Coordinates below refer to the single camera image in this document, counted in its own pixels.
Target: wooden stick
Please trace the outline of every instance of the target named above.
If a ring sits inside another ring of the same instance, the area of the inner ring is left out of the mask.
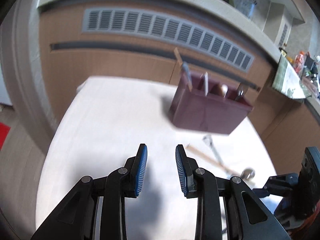
[[[173,53],[174,53],[174,56],[176,57],[177,59],[177,62],[179,64],[179,67],[181,68],[182,64],[183,64],[183,61],[182,61],[182,58],[180,56],[180,53],[179,53],[179,50],[178,48],[176,47],[174,50],[173,50]]]
[[[174,53],[174,56],[177,59],[177,63],[175,64],[175,66],[178,65],[179,68],[182,69],[183,61],[182,61],[182,58],[180,56],[180,53],[179,53],[179,50],[178,50],[177,47],[174,48],[173,53]],[[191,82],[191,80],[189,80],[189,79],[187,80],[187,85],[188,85],[189,90],[191,91],[192,90],[192,82]]]
[[[186,149],[189,150],[190,152],[194,153],[195,155],[199,156],[200,158],[206,160],[207,162],[211,163],[212,165],[217,166],[217,167],[225,170],[225,172],[227,172],[233,176],[238,176],[238,177],[241,176],[238,172],[229,169],[228,167],[226,167],[223,164],[220,164],[219,162],[217,162],[213,158],[209,157],[208,155],[204,154],[203,152],[199,151],[197,148],[193,147],[190,144],[188,144],[186,146]]]

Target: air vent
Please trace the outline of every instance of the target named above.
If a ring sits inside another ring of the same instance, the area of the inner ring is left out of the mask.
[[[202,40],[200,48],[204,49],[204,50],[208,50],[210,48],[210,44],[211,44],[212,39],[213,39],[213,36],[206,33],[204,35],[204,38]]]
[[[91,11],[89,15],[88,30],[95,30],[98,26],[99,11]]]
[[[242,62],[242,60],[243,60],[244,55],[245,55],[245,54],[243,53],[243,51],[239,52],[238,57],[237,57],[236,62],[235,62],[235,64],[236,64],[237,66],[240,66],[240,64],[241,64],[241,62]]]
[[[191,25],[182,24],[180,32],[179,32],[179,36],[178,36],[178,41],[182,41],[184,43],[187,42],[191,27],[192,27]]]
[[[228,42],[225,42],[223,44],[223,47],[222,47],[222,50],[220,52],[219,57],[226,58],[229,53],[230,48],[231,48],[231,44]]]
[[[156,17],[155,23],[153,24],[152,35],[161,36],[164,30],[166,18]]]
[[[169,39],[174,39],[178,30],[179,22],[170,20],[167,26],[167,31],[165,32],[165,37]]]
[[[99,29],[108,29],[112,11],[102,11]]]
[[[238,50],[239,50],[238,48],[232,47],[231,52],[230,52],[229,57],[228,57],[229,61],[234,62],[234,60],[236,58],[236,55],[238,53]]]
[[[193,30],[189,44],[197,47],[199,45],[200,40],[201,40],[202,33],[203,33],[203,30],[199,30],[199,29],[195,28]]]
[[[113,17],[112,29],[113,30],[121,30],[123,20],[124,20],[124,11],[115,11],[115,15]]]
[[[288,31],[288,26],[287,24],[284,25],[283,27],[283,32],[282,32],[282,35],[281,35],[281,38],[280,38],[280,41],[279,41],[279,46],[281,47],[284,43],[284,39],[285,39],[285,36],[287,35],[287,31]]]
[[[127,21],[125,22],[124,30],[128,32],[134,32],[137,24],[139,14],[136,12],[129,12],[127,16]]]
[[[215,57],[245,72],[254,61],[250,53],[212,30],[155,11],[133,8],[89,8],[84,11],[82,31],[134,35],[169,42]]]
[[[245,56],[244,61],[243,61],[242,65],[241,65],[241,68],[242,68],[242,69],[246,69],[246,68],[247,68],[250,59],[251,59],[250,56],[248,56],[248,55]]]
[[[142,14],[140,24],[139,24],[139,33],[148,33],[150,24],[151,24],[152,15],[150,14]]]
[[[219,50],[220,50],[220,47],[221,47],[222,42],[223,42],[222,39],[220,39],[220,38],[215,38],[215,39],[214,39],[214,43],[213,43],[213,45],[212,45],[211,52],[217,55],[218,52],[219,52]]]

